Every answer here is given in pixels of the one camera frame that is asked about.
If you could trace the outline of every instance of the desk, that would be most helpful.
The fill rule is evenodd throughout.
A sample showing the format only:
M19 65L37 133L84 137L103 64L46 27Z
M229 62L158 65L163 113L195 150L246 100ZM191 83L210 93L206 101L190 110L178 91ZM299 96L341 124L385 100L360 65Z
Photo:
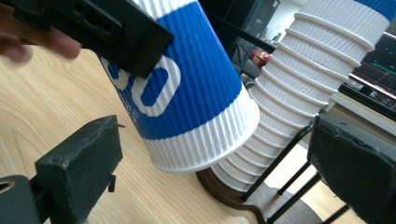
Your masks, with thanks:
M33 60L23 67L0 59L0 176L32 178L34 162L46 152L87 122L115 114L126 126L120 129L123 159L115 172L116 191L102 195L92 209L90 223L256 223L250 212L232 209L209 196L195 174L172 175L154 168L93 53L83 50L78 59L66 62L39 47L34 52ZM301 164L305 153L304 149L300 153Z

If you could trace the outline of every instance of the human hand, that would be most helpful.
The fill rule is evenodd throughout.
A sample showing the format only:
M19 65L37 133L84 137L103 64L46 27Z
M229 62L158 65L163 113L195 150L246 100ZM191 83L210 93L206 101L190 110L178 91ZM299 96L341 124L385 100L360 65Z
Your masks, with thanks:
M14 63L26 63L32 58L32 52L25 44L43 46L66 59L75 59L79 55L81 45L51 28L44 32L18 21L12 7L0 4L0 55L8 57Z

